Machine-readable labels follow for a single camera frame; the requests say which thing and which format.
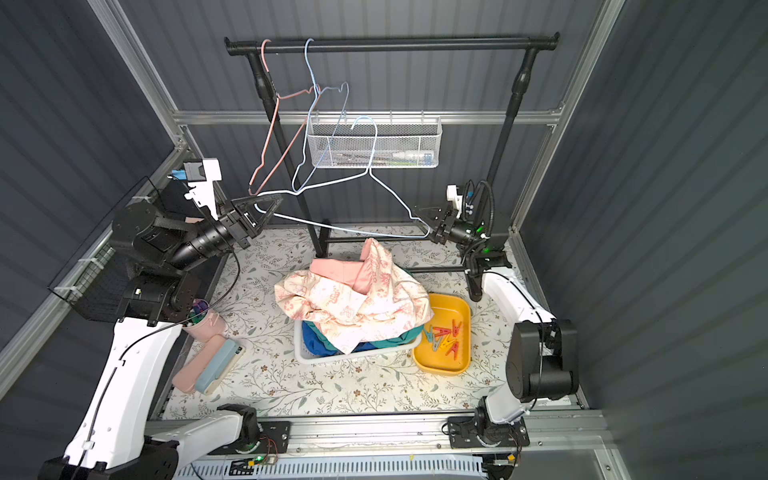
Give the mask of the pink floral garment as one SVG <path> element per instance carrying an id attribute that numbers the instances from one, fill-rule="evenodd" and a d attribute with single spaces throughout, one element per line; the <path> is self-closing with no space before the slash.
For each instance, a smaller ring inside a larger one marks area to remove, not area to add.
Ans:
<path id="1" fill-rule="evenodd" d="M 359 261 L 316 259 L 308 270 L 280 280 L 274 293 L 289 318 L 314 324 L 343 354 L 360 343 L 399 337 L 433 317 L 426 289 L 373 238 Z"/>

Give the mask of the green jacket orange letter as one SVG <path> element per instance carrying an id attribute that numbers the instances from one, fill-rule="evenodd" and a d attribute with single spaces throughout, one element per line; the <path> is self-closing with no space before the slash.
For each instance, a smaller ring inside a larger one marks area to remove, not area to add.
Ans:
<path id="1" fill-rule="evenodd" d="M 399 345 L 402 345 L 402 344 L 405 344 L 405 343 L 409 343 L 409 342 L 413 341 L 415 338 L 417 338 L 419 336 L 419 334 L 423 332 L 423 330 L 424 330 L 423 326 L 418 326 L 418 327 L 415 327 L 415 328 L 413 328 L 411 330 L 408 330 L 408 331 L 404 332 L 403 334 L 401 334 L 398 337 L 394 337 L 394 338 L 390 338 L 390 339 L 386 339 L 386 340 L 362 342 L 362 343 L 359 343 L 353 349 L 353 353 L 354 352 L 367 351 L 367 350 L 373 350 L 373 349 L 381 349 L 381 348 L 387 348 L 387 347 L 394 347 L 394 346 L 399 346 Z"/>

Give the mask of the yellow clothespin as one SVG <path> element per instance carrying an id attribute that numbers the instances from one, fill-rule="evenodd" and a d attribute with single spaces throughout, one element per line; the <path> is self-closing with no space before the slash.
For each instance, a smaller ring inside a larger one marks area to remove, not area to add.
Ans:
<path id="1" fill-rule="evenodd" d="M 457 339 L 454 337 L 442 337 L 438 345 L 438 351 L 450 351 L 456 342 Z"/>

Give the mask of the blue red white jacket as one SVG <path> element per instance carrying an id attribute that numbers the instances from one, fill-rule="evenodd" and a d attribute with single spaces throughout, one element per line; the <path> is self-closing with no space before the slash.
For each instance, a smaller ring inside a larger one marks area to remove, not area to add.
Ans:
<path id="1" fill-rule="evenodd" d="M 296 332 L 300 358 L 317 360 L 342 355 L 342 352 L 323 337 L 311 322 L 298 323 Z"/>

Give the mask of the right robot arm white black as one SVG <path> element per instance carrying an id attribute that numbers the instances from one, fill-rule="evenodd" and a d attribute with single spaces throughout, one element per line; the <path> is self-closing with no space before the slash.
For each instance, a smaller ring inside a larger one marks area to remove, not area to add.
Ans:
<path id="1" fill-rule="evenodd" d="M 559 400 L 579 389 L 577 330 L 573 322 L 557 319 L 513 278 L 502 246 L 488 233 L 488 221 L 466 221 L 448 203 L 417 209 L 426 238 L 451 242 L 460 253 L 452 267 L 413 268 L 413 273 L 461 271 L 470 299 L 488 296 L 512 323 L 505 363 L 505 382 L 481 397 L 471 419 L 449 419 L 447 431 L 454 448 L 477 445 L 524 445 L 523 417 L 540 400 Z"/>

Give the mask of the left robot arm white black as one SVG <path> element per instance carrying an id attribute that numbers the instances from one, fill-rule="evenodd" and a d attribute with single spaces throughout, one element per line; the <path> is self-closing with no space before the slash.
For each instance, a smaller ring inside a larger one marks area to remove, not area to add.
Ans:
<path id="1" fill-rule="evenodd" d="M 62 456 L 45 461 L 41 479 L 170 479 L 224 446 L 256 447 L 255 410 L 226 404 L 178 433 L 145 433 L 151 400 L 200 280 L 192 271 L 235 247 L 247 248 L 282 202 L 279 194 L 225 202 L 225 211 L 188 223 L 148 200 L 112 222 L 111 247 L 137 265 L 117 306 L 109 356 L 83 421 Z"/>

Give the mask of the white mesh hanging cup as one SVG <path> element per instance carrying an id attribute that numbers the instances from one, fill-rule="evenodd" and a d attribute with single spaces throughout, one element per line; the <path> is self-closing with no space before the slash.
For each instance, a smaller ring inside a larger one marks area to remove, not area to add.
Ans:
<path id="1" fill-rule="evenodd" d="M 313 121 L 304 152 L 316 169 L 432 169 L 439 165 L 442 137 L 438 118 Z"/>

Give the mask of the pink pen cup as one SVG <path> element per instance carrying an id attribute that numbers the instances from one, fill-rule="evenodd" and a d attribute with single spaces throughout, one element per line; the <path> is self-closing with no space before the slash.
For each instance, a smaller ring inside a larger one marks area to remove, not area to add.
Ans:
<path id="1" fill-rule="evenodd" d="M 207 343 L 214 336 L 222 336 L 227 324 L 223 317 L 204 299 L 196 299 L 183 330 L 194 340 Z"/>

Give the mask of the yellow plastic tray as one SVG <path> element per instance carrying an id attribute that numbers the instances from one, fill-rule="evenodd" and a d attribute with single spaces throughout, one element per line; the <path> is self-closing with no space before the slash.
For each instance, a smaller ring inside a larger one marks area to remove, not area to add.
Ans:
<path id="1" fill-rule="evenodd" d="M 433 316 L 413 351 L 414 361 L 427 373 L 460 375 L 471 362 L 470 306 L 452 295 L 431 293 L 429 299 Z"/>

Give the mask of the pink and teal flat cases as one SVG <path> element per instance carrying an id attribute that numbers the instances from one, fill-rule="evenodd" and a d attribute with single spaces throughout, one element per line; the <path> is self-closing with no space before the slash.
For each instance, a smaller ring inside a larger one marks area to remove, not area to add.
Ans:
<path id="1" fill-rule="evenodd" d="M 193 393 L 196 382 L 225 342 L 226 338 L 222 335 L 211 337 L 202 349 L 173 377 L 172 385 L 183 393 Z"/>

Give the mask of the white perforated laundry basket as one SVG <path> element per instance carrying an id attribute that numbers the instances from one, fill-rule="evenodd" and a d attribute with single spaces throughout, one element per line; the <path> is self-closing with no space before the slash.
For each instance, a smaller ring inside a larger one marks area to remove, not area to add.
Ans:
<path id="1" fill-rule="evenodd" d="M 342 360 L 357 360 L 378 355 L 393 355 L 400 352 L 408 352 L 421 344 L 423 334 L 409 343 L 399 346 L 373 349 L 362 352 L 354 352 L 348 355 L 338 354 L 333 356 L 317 356 L 311 353 L 305 346 L 302 326 L 297 323 L 294 328 L 294 355 L 297 362 L 304 365 L 327 364 Z"/>

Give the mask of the black clothes rack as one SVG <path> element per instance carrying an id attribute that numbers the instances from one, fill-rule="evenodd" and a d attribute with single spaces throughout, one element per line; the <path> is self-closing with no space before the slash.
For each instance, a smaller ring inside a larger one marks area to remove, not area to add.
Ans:
<path id="1" fill-rule="evenodd" d="M 467 290 L 472 301 L 480 301 L 484 295 L 483 290 L 483 276 L 486 272 L 490 272 L 494 267 L 511 268 L 506 256 L 503 254 L 503 243 L 506 240 L 502 240 L 502 236 L 506 238 L 507 234 L 502 234 L 500 228 L 495 228 L 496 209 L 495 209 L 495 193 L 494 193 L 494 181 L 498 174 L 498 170 L 501 165 L 501 160 L 508 143 L 510 133 L 514 124 L 514 120 L 517 118 L 520 106 L 524 99 L 525 94 L 528 91 L 531 83 L 532 71 L 535 64 L 535 60 L 541 51 L 554 51 L 556 50 L 560 39 L 560 33 L 556 32 L 551 36 L 510 36 L 510 37 L 462 37 L 462 38 L 371 38 L 371 39 L 328 39 L 322 40 L 316 46 L 316 51 L 319 53 L 359 53 L 359 52 L 416 52 L 416 51 L 476 51 L 476 50 L 522 50 L 524 51 L 523 59 L 517 76 L 512 85 L 511 97 L 508 101 L 507 109 L 504 116 L 504 121 L 496 142 L 494 153 L 491 159 L 490 166 L 488 167 L 485 178 L 475 183 L 475 187 L 479 185 L 480 193 L 475 190 L 475 197 L 473 201 L 474 215 L 470 221 L 460 220 L 465 227 L 465 243 L 457 245 L 459 253 L 462 255 L 460 264 L 457 266 L 445 266 L 445 267 L 424 267 L 414 268 L 411 273 L 455 273 L 463 272 L 464 278 L 467 284 Z M 251 65 L 252 74 L 256 86 L 257 93 L 262 100 L 265 112 L 273 117 L 274 121 L 270 124 L 272 128 L 272 134 L 277 134 L 278 146 L 280 147 L 281 154 L 284 156 L 290 156 L 290 146 L 285 142 L 283 136 L 282 125 L 279 120 L 278 112 L 278 100 L 281 98 L 276 93 L 274 83 L 270 79 L 268 74 L 268 67 L 263 59 L 266 53 L 267 44 L 269 42 L 265 39 L 261 46 L 257 48 L 254 41 L 237 41 L 232 42 L 228 38 L 225 38 L 225 46 L 230 56 L 244 56 L 248 58 Z M 336 180 L 330 180 L 325 183 L 317 184 L 302 184 L 303 186 L 294 189 L 292 186 L 290 190 L 286 191 L 268 191 L 263 196 L 268 194 L 281 194 L 289 195 L 299 198 L 304 201 L 302 195 L 311 189 L 319 189 L 325 187 L 331 187 L 334 185 L 340 185 L 345 182 L 358 180 L 360 178 L 370 178 L 381 188 L 384 188 L 405 210 L 409 218 L 420 224 L 421 227 L 426 229 L 421 236 L 397 236 L 397 235 L 384 235 L 365 233 L 357 230 L 343 230 L 341 227 L 336 227 L 330 224 L 322 224 L 310 221 L 308 219 L 301 219 L 298 217 L 284 216 L 287 220 L 305 224 L 308 227 L 319 227 L 320 233 L 316 233 L 313 229 L 310 229 L 311 235 L 317 236 L 317 242 L 315 247 L 320 258 L 325 258 L 327 255 L 327 246 L 331 240 L 336 243 L 337 241 L 362 241 L 362 235 L 376 236 L 380 240 L 393 240 L 398 242 L 405 241 L 422 241 L 428 240 L 427 233 L 429 227 L 424 223 L 418 215 L 415 215 L 416 211 L 408 206 L 402 198 L 395 192 L 388 184 L 383 180 L 376 177 L 373 173 L 373 169 L 364 168 L 359 173 L 348 177 L 339 178 Z M 331 230 L 348 231 L 359 234 L 360 238 L 349 237 L 330 237 Z"/>

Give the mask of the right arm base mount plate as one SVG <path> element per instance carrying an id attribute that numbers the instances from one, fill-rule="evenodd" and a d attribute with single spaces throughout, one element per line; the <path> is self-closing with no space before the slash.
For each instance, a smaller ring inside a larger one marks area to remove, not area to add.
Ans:
<path id="1" fill-rule="evenodd" d="M 513 424 L 482 423 L 474 416 L 450 416 L 441 426 L 452 449 L 508 448 L 530 445 L 523 421 Z"/>

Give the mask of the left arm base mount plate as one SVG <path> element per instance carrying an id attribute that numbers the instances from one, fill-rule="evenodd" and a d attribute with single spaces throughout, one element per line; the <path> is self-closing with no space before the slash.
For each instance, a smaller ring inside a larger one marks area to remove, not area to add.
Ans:
<path id="1" fill-rule="evenodd" d="M 218 447 L 210 455 L 282 455 L 287 452 L 292 423 L 289 421 L 260 421 L 258 432 L 252 436 L 241 437 L 233 443 Z"/>

